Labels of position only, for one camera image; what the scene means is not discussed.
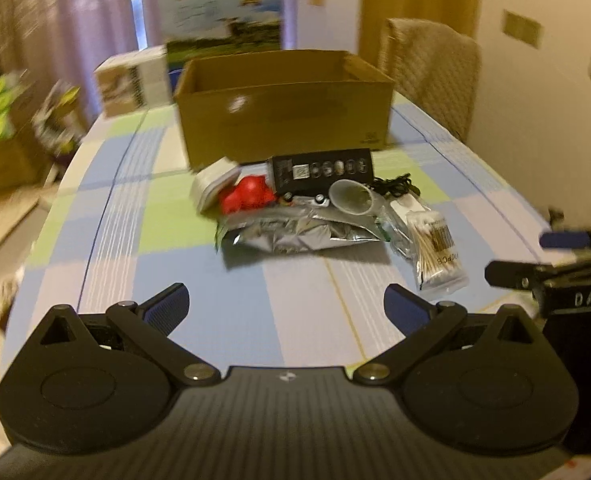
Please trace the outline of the cotton swab bag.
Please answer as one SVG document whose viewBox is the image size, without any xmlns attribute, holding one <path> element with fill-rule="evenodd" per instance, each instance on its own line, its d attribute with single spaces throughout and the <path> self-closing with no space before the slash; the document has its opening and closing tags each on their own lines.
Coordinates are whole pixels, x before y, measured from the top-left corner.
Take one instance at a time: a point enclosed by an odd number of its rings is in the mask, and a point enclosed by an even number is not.
<svg viewBox="0 0 591 480">
<path fill-rule="evenodd" d="M 415 244 L 414 267 L 419 292 L 448 295 L 468 284 L 451 230 L 440 211 L 410 211 L 407 228 Z"/>
</svg>

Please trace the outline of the clear plastic cup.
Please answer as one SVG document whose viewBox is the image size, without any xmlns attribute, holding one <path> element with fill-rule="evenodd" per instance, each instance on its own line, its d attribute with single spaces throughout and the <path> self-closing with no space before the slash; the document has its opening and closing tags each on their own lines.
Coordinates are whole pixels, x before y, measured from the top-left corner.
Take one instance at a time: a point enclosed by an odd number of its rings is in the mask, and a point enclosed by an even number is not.
<svg viewBox="0 0 591 480">
<path fill-rule="evenodd" d="M 373 193 L 357 181 L 338 180 L 330 185 L 328 195 L 335 208 L 352 216 L 365 216 L 375 209 Z"/>
</svg>

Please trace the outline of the white power adapter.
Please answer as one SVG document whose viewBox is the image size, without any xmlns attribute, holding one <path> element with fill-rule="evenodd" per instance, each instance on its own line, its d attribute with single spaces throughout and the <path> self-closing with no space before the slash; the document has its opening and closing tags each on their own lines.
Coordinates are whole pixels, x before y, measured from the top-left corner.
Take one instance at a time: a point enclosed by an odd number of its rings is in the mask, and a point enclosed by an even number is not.
<svg viewBox="0 0 591 480">
<path fill-rule="evenodd" d="M 216 160 L 200 170 L 192 181 L 190 198 L 199 214 L 210 209 L 224 188 L 234 185 L 241 174 L 241 166 L 227 157 Z"/>
</svg>

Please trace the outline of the silver foil pouch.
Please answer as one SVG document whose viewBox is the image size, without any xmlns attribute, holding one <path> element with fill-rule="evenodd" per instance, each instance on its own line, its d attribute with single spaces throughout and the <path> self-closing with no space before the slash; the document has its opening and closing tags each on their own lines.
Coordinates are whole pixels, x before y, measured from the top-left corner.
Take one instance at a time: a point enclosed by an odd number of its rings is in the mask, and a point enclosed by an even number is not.
<svg viewBox="0 0 591 480">
<path fill-rule="evenodd" d="M 388 242 L 369 216 L 352 216 L 335 207 L 276 206 L 239 211 L 217 222 L 217 249 L 252 248 L 268 254 L 299 254 Z"/>
</svg>

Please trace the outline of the red cat figurine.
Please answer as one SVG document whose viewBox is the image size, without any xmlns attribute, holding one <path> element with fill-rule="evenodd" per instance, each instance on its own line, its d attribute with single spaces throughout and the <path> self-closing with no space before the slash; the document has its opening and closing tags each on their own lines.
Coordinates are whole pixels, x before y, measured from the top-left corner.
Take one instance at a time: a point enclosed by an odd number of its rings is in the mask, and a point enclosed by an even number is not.
<svg viewBox="0 0 591 480">
<path fill-rule="evenodd" d="M 264 176 L 244 177 L 236 185 L 228 186 L 218 194 L 218 204 L 222 214 L 262 209 L 275 201 L 276 195 Z"/>
</svg>

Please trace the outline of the black product box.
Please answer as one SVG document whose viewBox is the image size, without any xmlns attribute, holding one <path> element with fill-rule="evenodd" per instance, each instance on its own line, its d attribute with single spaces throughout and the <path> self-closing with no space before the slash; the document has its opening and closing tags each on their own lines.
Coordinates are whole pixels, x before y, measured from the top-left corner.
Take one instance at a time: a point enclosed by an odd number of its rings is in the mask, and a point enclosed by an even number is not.
<svg viewBox="0 0 591 480">
<path fill-rule="evenodd" d="M 278 196 L 327 195 L 338 180 L 370 185 L 375 178 L 369 148 L 274 156 L 267 168 Z"/>
</svg>

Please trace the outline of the clear plastic case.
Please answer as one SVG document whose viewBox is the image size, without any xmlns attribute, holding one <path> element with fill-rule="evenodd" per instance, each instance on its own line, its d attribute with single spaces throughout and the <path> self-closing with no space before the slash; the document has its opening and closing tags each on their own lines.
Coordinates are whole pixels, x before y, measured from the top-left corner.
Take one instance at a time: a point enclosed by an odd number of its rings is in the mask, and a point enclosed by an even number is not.
<svg viewBox="0 0 591 480">
<path fill-rule="evenodd" d="M 413 194 L 405 194 L 395 200 L 384 200 L 379 212 L 383 229 L 390 237 L 395 250 L 410 259 L 415 254 L 415 243 L 408 228 L 410 212 L 425 211 L 425 206 Z"/>
</svg>

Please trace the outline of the small toy car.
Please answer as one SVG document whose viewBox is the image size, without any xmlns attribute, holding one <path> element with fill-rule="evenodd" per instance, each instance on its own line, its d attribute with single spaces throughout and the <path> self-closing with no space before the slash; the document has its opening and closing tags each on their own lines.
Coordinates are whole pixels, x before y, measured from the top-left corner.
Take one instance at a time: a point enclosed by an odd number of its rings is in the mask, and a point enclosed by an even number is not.
<svg viewBox="0 0 591 480">
<path fill-rule="evenodd" d="M 291 192 L 284 193 L 278 197 L 278 202 L 282 206 L 295 207 L 328 207 L 330 200 L 324 194 L 316 194 L 315 196 L 295 195 Z"/>
</svg>

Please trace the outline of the checkered tablecloth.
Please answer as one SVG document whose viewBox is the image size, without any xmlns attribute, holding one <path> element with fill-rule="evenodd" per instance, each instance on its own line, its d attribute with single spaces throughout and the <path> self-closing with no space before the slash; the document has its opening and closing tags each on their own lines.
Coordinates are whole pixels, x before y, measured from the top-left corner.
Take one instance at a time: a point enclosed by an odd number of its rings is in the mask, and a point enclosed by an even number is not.
<svg viewBox="0 0 591 480">
<path fill-rule="evenodd" d="M 444 214 L 468 283 L 454 300 L 472 312 L 528 304 L 486 283 L 493 260 L 557 263 L 546 221 L 505 180 L 417 106 L 396 96 L 391 148 L 373 156 L 381 178 L 409 174 Z M 92 127 L 25 265 L 1 362 L 9 365 L 56 304 L 101 312 L 170 284 L 190 292 L 173 331 L 221 370 L 233 365 L 356 367 L 399 342 L 383 311 L 390 284 L 413 287 L 413 266 L 389 245 L 279 257 L 222 252 L 216 223 L 192 204 L 177 113 L 163 107 Z"/>
</svg>

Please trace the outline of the cardboard box with tissues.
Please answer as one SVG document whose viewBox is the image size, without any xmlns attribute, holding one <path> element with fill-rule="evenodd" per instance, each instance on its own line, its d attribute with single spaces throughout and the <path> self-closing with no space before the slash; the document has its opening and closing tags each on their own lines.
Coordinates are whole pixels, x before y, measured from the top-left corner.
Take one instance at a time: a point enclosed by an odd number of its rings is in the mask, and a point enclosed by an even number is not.
<svg viewBox="0 0 591 480">
<path fill-rule="evenodd" d="M 37 107 L 29 72 L 0 76 L 0 192 L 37 184 L 44 176 L 48 156 L 33 128 Z"/>
</svg>

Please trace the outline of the brown cardboard box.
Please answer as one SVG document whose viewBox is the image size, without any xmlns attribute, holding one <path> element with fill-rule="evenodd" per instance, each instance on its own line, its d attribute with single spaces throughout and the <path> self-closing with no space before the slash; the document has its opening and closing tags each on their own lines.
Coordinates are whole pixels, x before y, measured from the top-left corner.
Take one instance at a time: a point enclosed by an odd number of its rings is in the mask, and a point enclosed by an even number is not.
<svg viewBox="0 0 591 480">
<path fill-rule="evenodd" d="M 394 82 L 346 51 L 194 58 L 175 89 L 189 165 L 387 145 Z"/>
</svg>

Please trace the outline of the white appliance box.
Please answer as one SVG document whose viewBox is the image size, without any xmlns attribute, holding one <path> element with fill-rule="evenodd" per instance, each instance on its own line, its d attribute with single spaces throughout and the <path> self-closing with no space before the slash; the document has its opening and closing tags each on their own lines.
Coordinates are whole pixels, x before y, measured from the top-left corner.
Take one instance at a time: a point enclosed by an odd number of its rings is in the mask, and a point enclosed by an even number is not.
<svg viewBox="0 0 591 480">
<path fill-rule="evenodd" d="M 172 104 L 166 47 L 111 56 L 96 68 L 94 76 L 105 117 Z"/>
</svg>

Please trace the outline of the blue flat box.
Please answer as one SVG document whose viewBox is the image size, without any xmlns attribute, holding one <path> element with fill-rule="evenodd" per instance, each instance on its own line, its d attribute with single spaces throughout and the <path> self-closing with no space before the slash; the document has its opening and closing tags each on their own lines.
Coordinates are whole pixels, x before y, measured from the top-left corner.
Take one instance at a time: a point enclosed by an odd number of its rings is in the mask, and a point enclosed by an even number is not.
<svg viewBox="0 0 591 480">
<path fill-rule="evenodd" d="M 176 92 L 183 71 L 182 68 L 173 68 L 168 72 L 170 93 L 174 94 Z"/>
</svg>

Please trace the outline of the milk carton gift box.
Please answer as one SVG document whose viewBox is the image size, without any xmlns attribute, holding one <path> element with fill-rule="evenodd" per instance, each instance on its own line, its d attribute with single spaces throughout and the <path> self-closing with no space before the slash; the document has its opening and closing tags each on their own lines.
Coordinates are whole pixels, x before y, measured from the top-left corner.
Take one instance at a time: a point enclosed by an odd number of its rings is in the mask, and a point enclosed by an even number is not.
<svg viewBox="0 0 591 480">
<path fill-rule="evenodd" d="M 166 61 L 282 48 L 283 0 L 158 0 Z"/>
</svg>

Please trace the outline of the wall socket plates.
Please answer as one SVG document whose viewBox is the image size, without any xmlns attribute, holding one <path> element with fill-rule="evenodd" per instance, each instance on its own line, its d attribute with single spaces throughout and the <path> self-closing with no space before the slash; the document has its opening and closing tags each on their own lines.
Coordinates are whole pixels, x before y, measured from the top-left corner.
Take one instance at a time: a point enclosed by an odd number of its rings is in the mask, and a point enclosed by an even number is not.
<svg viewBox="0 0 591 480">
<path fill-rule="evenodd" d="M 521 41 L 534 49 L 539 49 L 543 32 L 543 26 L 538 21 L 504 10 L 503 33 L 506 36 Z M 587 76 L 591 81 L 591 56 L 587 66 Z"/>
</svg>

